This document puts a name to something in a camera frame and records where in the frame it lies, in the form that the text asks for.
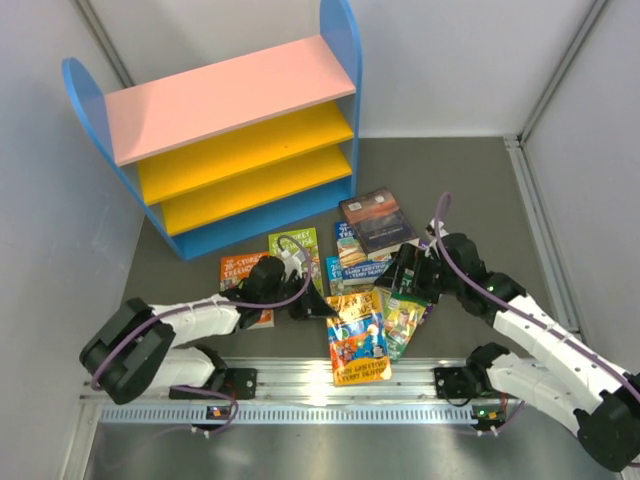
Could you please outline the yellow blue 130-storey book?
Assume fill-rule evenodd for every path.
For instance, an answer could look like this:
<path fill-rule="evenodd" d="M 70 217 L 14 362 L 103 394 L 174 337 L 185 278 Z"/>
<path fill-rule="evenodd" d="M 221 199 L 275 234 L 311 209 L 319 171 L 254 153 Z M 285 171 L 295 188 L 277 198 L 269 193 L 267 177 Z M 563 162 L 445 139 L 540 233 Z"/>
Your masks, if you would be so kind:
<path fill-rule="evenodd" d="M 345 387 L 390 380 L 383 307 L 376 291 L 330 296 L 338 312 L 326 320 L 333 383 Z"/>

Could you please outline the green 104-storey treehouse book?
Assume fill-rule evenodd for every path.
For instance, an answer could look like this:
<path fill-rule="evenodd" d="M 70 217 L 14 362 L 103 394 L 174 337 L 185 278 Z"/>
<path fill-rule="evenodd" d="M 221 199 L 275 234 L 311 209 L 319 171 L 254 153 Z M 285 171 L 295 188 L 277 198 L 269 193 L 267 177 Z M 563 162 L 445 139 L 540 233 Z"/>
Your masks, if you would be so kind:
<path fill-rule="evenodd" d="M 384 330 L 392 363 L 398 362 L 403 356 L 426 305 L 391 293 L 383 295 Z"/>

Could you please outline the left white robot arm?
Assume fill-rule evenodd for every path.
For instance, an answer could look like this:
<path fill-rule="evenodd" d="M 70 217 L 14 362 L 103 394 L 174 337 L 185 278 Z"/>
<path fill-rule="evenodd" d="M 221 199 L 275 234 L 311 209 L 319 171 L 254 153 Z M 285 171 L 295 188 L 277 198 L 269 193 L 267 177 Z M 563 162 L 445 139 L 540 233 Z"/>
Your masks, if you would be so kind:
<path fill-rule="evenodd" d="M 229 367 L 201 345 L 252 327 L 267 310 L 284 309 L 294 320 L 336 314 L 298 260 L 263 256 L 238 284 L 208 298 L 150 305 L 140 298 L 121 304 L 79 354 L 91 387 L 117 405 L 144 394 L 173 399 L 226 394 Z"/>

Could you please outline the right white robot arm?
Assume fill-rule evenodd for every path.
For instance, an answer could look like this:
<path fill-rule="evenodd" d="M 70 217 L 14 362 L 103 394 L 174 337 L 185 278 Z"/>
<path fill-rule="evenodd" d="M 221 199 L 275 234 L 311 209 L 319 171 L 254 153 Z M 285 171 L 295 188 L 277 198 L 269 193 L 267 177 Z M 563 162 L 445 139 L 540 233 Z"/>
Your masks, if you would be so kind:
<path fill-rule="evenodd" d="M 604 359 L 564 329 L 510 276 L 490 271 L 462 233 L 428 248 L 403 244 L 375 286 L 429 304 L 444 295 L 526 350 L 532 360 L 490 343 L 466 360 L 478 396 L 517 397 L 560 423 L 602 467 L 639 464 L 639 377 Z"/>

